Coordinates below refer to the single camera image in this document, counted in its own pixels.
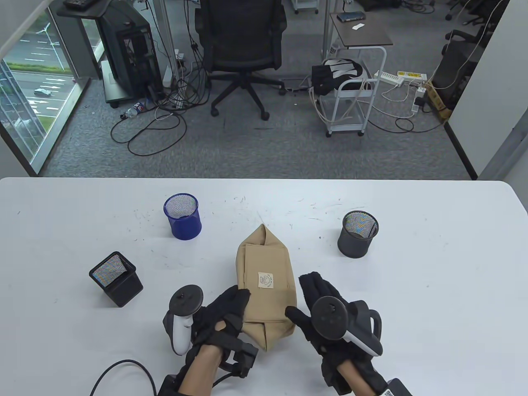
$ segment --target chair base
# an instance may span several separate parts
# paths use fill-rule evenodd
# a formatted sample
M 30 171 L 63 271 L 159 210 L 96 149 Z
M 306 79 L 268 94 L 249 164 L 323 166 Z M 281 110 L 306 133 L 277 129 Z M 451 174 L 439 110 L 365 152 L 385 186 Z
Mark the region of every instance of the chair base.
M 216 106 L 238 87 L 247 90 L 249 95 L 251 95 L 251 98 L 255 101 L 255 103 L 260 109 L 260 118 L 262 118 L 264 121 L 267 121 L 269 119 L 269 113 L 264 110 L 264 105 L 260 101 L 259 97 L 257 96 L 257 93 L 255 92 L 251 84 L 254 83 L 254 84 L 280 86 L 279 95 L 286 94 L 286 87 L 284 85 L 284 82 L 279 81 L 279 80 L 271 80 L 268 78 L 253 76 L 251 73 L 241 72 L 241 73 L 220 74 L 219 76 L 209 76 L 209 79 L 210 80 L 231 81 L 231 84 L 229 84 L 229 86 L 226 89 L 224 89 L 224 91 L 220 95 L 218 95 L 218 97 L 215 100 L 213 100 L 213 102 L 211 103 L 211 115 L 213 117 L 216 117 L 220 114 Z

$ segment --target street lamp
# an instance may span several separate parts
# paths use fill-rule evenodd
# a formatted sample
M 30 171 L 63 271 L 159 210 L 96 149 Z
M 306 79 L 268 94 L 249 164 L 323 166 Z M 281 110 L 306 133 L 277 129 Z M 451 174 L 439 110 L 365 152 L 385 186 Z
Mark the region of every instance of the street lamp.
M 59 61 L 59 65 L 62 67 L 62 70 L 64 70 L 64 66 L 62 65 L 61 59 L 59 58 L 59 54 L 57 54 L 57 50 L 55 49 L 55 46 L 53 45 L 53 42 L 51 41 L 51 37 L 48 33 L 48 27 L 50 27 L 50 25 L 51 25 L 51 22 L 48 22 L 45 28 L 38 31 L 37 34 L 46 33 L 46 36 L 48 36 L 48 40 L 50 41 L 51 48 L 53 48 L 53 52 L 55 52 L 55 56 L 57 57 L 57 60 Z

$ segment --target hand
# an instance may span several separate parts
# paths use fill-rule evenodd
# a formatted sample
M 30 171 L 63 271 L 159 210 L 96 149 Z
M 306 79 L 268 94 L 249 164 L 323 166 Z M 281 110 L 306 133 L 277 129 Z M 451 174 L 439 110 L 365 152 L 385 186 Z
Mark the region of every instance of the hand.
M 301 275 L 299 277 L 299 283 L 303 289 L 304 299 L 310 311 L 314 303 L 324 296 L 337 297 L 345 305 L 348 305 L 336 288 L 324 280 L 318 272 Z M 331 341 L 322 337 L 314 329 L 312 319 L 298 308 L 286 307 L 285 315 L 303 331 L 304 336 L 312 344 L 317 353 L 329 359 L 334 368 L 337 368 L 339 364 L 349 359 L 351 353 L 355 352 L 354 350 L 349 350 L 348 343 L 344 340 Z
M 314 303 L 324 296 L 336 297 L 346 307 L 349 306 L 337 289 L 330 282 L 324 280 L 317 272 L 300 276 L 299 283 L 303 289 L 306 305 L 310 310 Z M 331 341 L 322 337 L 314 329 L 312 319 L 296 307 L 286 307 L 285 315 L 303 331 L 306 339 L 312 344 L 317 353 L 323 357 L 324 363 L 335 371 L 336 376 L 341 377 L 338 374 L 338 366 L 350 360 L 360 376 L 375 392 L 383 392 L 386 388 L 386 382 L 372 366 L 372 356 L 351 342 L 344 340 Z
M 239 289 L 234 285 L 219 295 L 215 301 L 206 307 L 201 307 L 193 315 L 193 344 L 197 340 L 207 339 L 213 331 L 219 329 L 233 337 L 238 337 L 242 331 L 242 320 L 250 295 L 249 290 Z
M 193 347 L 185 357 L 185 365 L 180 369 L 176 376 L 175 383 L 181 384 L 186 378 L 187 372 L 192 366 L 193 361 L 198 356 L 208 355 L 211 352 L 216 361 L 215 351 L 220 352 L 220 358 L 216 362 L 216 367 L 220 362 L 225 362 L 229 357 L 230 351 L 223 351 L 221 348 L 206 344 L 206 340 L 215 331 L 225 332 L 234 337 L 238 337 L 242 330 L 242 319 L 244 311 L 249 302 L 250 291 L 247 289 L 238 289 L 236 285 L 224 291 L 218 298 L 207 305 L 201 307 L 193 315 L 193 324 L 191 328 L 191 341 Z

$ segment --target glass wall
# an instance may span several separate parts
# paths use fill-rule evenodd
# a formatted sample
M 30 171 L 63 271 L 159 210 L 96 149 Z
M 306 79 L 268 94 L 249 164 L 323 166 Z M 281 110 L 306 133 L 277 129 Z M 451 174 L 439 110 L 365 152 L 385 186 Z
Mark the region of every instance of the glass wall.
M 4 61 L 44 130 L 49 131 L 76 81 L 46 13 L 39 16 Z
M 46 130 L 4 61 L 0 61 L 0 122 L 31 163 Z

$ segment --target white controller handle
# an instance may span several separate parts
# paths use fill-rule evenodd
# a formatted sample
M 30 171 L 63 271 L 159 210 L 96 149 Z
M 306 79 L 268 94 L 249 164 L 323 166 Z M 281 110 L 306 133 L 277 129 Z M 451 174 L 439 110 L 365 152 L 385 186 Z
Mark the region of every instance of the white controller handle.
M 371 356 L 380 356 L 379 353 L 373 351 L 371 348 L 369 348 L 363 341 L 361 341 L 359 338 L 357 338 L 354 334 L 347 331 L 345 335 L 343 336 L 343 339 L 347 342 L 351 342 L 355 345 L 357 345 L 359 348 L 367 352 Z
M 176 316 L 172 319 L 172 347 L 177 355 L 183 356 L 191 348 L 191 326 L 193 316 Z

